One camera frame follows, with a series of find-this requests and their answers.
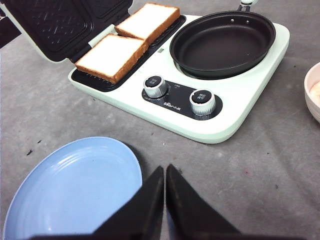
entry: concrete floor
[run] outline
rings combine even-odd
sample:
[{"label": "concrete floor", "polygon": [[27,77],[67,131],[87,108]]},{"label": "concrete floor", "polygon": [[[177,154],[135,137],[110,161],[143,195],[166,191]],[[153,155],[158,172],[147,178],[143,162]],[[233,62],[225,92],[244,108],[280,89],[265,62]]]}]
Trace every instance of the concrete floor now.
[{"label": "concrete floor", "polygon": [[[157,2],[190,15],[238,6],[235,0]],[[144,3],[135,0],[130,12]],[[320,124],[307,109],[303,86],[320,62],[320,2],[259,1],[252,11],[286,26],[290,45],[240,129],[215,145],[80,92],[68,81],[69,61],[44,60],[23,36],[0,49],[1,229],[12,197],[37,163],[74,140],[107,136],[134,149],[145,178],[159,165],[181,168],[200,196],[244,233],[320,239]],[[161,239],[169,239],[166,214]]]}]

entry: blue plate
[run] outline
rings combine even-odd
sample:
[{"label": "blue plate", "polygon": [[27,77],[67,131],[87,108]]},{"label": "blue plate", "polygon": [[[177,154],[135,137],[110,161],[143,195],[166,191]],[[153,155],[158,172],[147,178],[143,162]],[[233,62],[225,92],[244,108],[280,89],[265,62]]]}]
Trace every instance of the blue plate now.
[{"label": "blue plate", "polygon": [[3,238],[92,233],[141,185],[137,158],[122,142],[108,137],[71,142],[41,161],[21,184]]}]

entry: non-stick pan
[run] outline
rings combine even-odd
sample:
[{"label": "non-stick pan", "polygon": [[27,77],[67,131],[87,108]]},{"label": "non-stick pan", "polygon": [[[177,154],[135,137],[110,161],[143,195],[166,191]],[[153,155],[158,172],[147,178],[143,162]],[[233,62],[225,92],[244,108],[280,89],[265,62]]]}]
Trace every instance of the non-stick pan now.
[{"label": "non-stick pan", "polygon": [[237,11],[213,13],[186,25],[173,38],[170,54],[189,75],[224,79],[257,65],[275,38],[272,22],[241,4]]}]

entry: bowl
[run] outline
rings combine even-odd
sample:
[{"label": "bowl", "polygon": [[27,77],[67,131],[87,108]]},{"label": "bowl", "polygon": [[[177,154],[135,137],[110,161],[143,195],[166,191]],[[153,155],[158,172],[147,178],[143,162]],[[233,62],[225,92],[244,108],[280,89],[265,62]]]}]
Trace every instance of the bowl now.
[{"label": "bowl", "polygon": [[304,97],[306,105],[312,116],[320,123],[320,103],[316,102],[310,94],[311,88],[320,82],[320,62],[314,65],[304,79]]}]

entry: bread slice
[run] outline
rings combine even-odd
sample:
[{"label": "bread slice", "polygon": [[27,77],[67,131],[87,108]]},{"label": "bread slice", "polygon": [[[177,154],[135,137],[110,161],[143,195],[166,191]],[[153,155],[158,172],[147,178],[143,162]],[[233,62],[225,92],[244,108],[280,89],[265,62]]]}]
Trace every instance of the bread slice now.
[{"label": "bread slice", "polygon": [[80,58],[75,66],[82,72],[116,84],[148,47],[144,40],[110,33]]},{"label": "bread slice", "polygon": [[180,16],[174,6],[146,3],[142,8],[115,27],[122,36],[143,39],[149,45]]}]

